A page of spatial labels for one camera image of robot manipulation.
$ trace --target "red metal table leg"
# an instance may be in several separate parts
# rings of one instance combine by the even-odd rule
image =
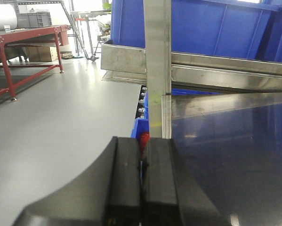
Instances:
[[[6,76],[6,79],[7,79],[7,82],[8,82],[8,87],[9,87],[8,90],[9,90],[9,93],[12,97],[11,101],[16,101],[17,99],[15,98],[16,97],[15,87],[13,85],[10,69],[8,67],[4,46],[0,46],[0,58],[1,58],[1,62],[3,63],[5,76]]]
[[[61,62],[61,55],[60,55],[60,47],[59,47],[58,33],[55,33],[55,34],[54,34],[54,37],[55,37],[55,44],[56,44],[56,49],[57,49],[57,56],[58,56],[58,61],[59,61],[60,73],[64,73],[64,67],[62,66],[62,62]]]

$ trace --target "stainless steel frame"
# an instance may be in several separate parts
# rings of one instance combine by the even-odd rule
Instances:
[[[146,83],[142,48],[102,45],[107,81]],[[172,53],[172,85],[224,92],[282,92],[282,64],[188,53]]]
[[[144,0],[144,16],[150,136],[167,138],[161,97],[171,94],[171,0]],[[164,104],[171,109],[171,102]]]

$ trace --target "red object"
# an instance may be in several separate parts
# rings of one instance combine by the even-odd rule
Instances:
[[[16,88],[29,82],[32,79],[35,79],[39,77],[40,75],[44,74],[45,72],[48,72],[49,70],[52,70],[55,67],[60,68],[60,72],[63,72],[63,66],[61,63],[61,56],[60,56],[60,44],[67,44],[67,36],[65,36],[66,31],[70,29],[70,26],[68,25],[59,25],[59,26],[50,26],[50,27],[41,27],[41,28],[34,28],[34,29],[27,29],[27,30],[20,30],[20,31],[15,31],[15,32],[10,32],[10,33],[5,33],[5,32],[0,32],[0,59],[3,64],[6,80],[8,82],[8,87],[7,88],[1,88],[0,89],[0,95],[9,92],[12,98],[16,97]],[[21,80],[20,82],[13,83],[12,78],[11,78],[11,73],[10,73],[10,67],[15,67],[9,66],[7,63],[7,58],[5,54],[5,47],[8,44],[13,44],[13,43],[20,43],[21,40],[25,39],[30,39],[30,38],[37,38],[40,36],[44,35],[54,35],[54,40],[52,41],[33,41],[33,42],[39,42],[39,43],[45,43],[45,42],[54,42],[56,45],[57,49],[57,56],[58,56],[58,62],[59,64],[57,65],[16,65],[16,67],[46,67],[46,69],[31,75],[30,77]]]
[[[149,132],[143,132],[141,133],[140,135],[140,152],[143,154],[144,153],[144,150],[145,150],[145,147],[146,147],[146,144],[147,142],[149,141],[150,139],[150,134]]]

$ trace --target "metal post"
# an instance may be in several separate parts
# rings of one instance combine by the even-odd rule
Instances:
[[[162,96],[171,95],[171,0],[144,0],[144,15],[150,136],[170,138],[171,97],[162,113]]]

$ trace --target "gray crate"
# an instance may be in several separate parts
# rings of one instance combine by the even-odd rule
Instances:
[[[19,13],[17,0],[0,0],[0,4],[10,4],[14,8],[16,14]]]
[[[45,27],[51,25],[51,14],[49,12],[17,14],[18,28]]]

